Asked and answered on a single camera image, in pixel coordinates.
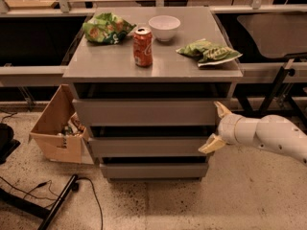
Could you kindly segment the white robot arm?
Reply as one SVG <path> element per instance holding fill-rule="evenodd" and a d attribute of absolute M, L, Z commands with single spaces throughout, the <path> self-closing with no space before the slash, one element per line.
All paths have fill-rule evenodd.
<path fill-rule="evenodd" d="M 294 123 L 278 115 L 260 119 L 231 112 L 214 102 L 221 119 L 217 133 L 212 133 L 199 152 L 208 154 L 229 145 L 244 145 L 292 157 L 307 165 L 307 135 Z"/>

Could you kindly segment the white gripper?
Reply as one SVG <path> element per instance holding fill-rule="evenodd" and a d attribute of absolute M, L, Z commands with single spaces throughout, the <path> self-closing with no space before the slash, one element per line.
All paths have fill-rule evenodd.
<path fill-rule="evenodd" d="M 259 119 L 247 118 L 231 111 L 220 102 L 214 102 L 221 121 L 218 125 L 218 133 L 211 134 L 206 143 L 199 148 L 204 154 L 221 149 L 225 142 L 228 144 L 242 144 L 245 146 L 259 146 L 260 140 L 256 135 Z"/>

